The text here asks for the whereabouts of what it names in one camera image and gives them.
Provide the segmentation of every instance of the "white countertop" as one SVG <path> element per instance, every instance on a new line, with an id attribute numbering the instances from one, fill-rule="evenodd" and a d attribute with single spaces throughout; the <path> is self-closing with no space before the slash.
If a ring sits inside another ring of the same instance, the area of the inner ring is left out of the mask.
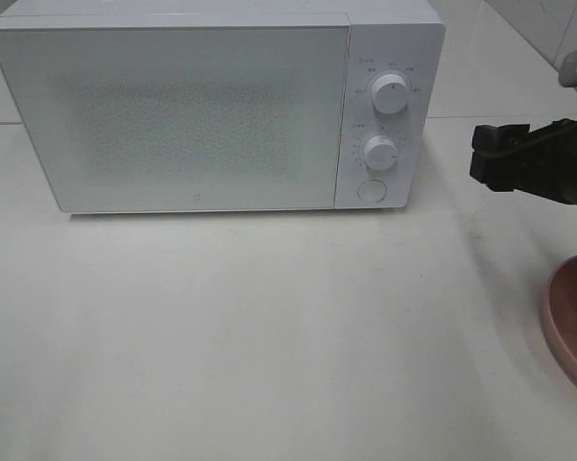
<path id="1" fill-rule="evenodd" d="M 577 208 L 468 175 L 577 95 L 491 8 L 448 27 L 410 206 L 70 217 L 0 77 L 0 461 L 577 460 L 542 337 Z"/>

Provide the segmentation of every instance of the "microwave oven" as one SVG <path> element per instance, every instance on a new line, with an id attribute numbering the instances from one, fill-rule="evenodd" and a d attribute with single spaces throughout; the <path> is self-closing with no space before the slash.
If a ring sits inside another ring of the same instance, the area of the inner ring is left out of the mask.
<path id="1" fill-rule="evenodd" d="M 426 0 L 18 0 L 0 68 L 68 213 L 405 206 Z"/>

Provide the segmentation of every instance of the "control panel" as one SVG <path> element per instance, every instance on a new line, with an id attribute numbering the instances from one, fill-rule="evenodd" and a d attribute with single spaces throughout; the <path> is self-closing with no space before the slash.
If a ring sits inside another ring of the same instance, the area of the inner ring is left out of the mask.
<path id="1" fill-rule="evenodd" d="M 406 205 L 444 32 L 435 23 L 350 28 L 336 208 Z"/>

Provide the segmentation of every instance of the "power level knob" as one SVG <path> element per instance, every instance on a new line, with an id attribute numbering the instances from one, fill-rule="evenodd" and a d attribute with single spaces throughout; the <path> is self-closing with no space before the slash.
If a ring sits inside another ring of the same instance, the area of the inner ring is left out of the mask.
<path id="1" fill-rule="evenodd" d="M 407 105 L 410 87 L 399 74 L 378 77 L 372 84 L 373 106 L 382 113 L 397 113 Z"/>
<path id="2" fill-rule="evenodd" d="M 374 136 L 363 146 L 365 164 L 371 170 L 388 170 L 397 162 L 398 150 L 387 136 Z"/>

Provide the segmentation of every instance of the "round base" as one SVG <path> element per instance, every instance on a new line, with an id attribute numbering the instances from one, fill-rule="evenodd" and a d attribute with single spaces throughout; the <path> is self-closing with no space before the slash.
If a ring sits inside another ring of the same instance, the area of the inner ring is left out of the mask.
<path id="1" fill-rule="evenodd" d="M 577 256 L 559 267 L 549 281 L 541 323 L 550 350 L 577 383 Z"/>

